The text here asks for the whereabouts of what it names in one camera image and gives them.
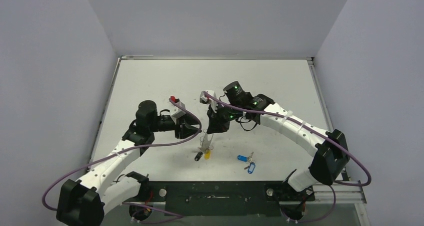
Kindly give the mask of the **perforated metal key plate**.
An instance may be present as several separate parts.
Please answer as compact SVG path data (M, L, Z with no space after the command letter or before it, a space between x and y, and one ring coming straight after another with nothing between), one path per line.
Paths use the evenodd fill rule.
M209 134L207 131L207 129L203 129L202 136L200 138L199 150L204 154L211 149L212 139L214 137L214 133Z

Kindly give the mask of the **black key tag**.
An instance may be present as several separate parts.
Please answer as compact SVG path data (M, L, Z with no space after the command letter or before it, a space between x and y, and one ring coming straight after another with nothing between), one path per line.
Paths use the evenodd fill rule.
M194 160L197 162L201 159L201 157L203 156L203 152L199 151L196 156L194 157Z

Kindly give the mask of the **yellow key tag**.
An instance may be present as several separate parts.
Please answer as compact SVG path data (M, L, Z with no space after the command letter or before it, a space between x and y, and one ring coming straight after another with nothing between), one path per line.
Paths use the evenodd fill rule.
M210 158L210 156L211 156L211 151L210 150L207 150L206 153L204 154L204 158L206 160L208 160Z

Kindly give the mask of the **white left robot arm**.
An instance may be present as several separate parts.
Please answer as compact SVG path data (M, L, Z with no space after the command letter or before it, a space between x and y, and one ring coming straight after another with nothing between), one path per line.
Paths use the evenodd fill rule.
M123 170L154 147L155 133L173 131L182 144L201 132L198 117L178 99L162 115L157 105L145 100L138 105L135 119L115 148L104 158L89 164L90 171L77 180L68 179L60 189L56 219L68 226L99 226L105 215L125 200L144 201L149 196L149 179L131 172L114 183Z

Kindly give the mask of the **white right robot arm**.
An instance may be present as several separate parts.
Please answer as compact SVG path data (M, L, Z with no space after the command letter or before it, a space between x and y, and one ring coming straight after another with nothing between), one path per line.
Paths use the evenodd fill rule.
M232 120L245 119L275 130L303 148L312 162L304 169L295 169L284 181L282 193L290 201L316 183L331 186L349 162L346 137L340 130L315 127L283 109L264 94L252 96L238 81L227 85L224 95L228 103L219 103L213 92L203 91L199 100L209 105L207 133L223 133Z

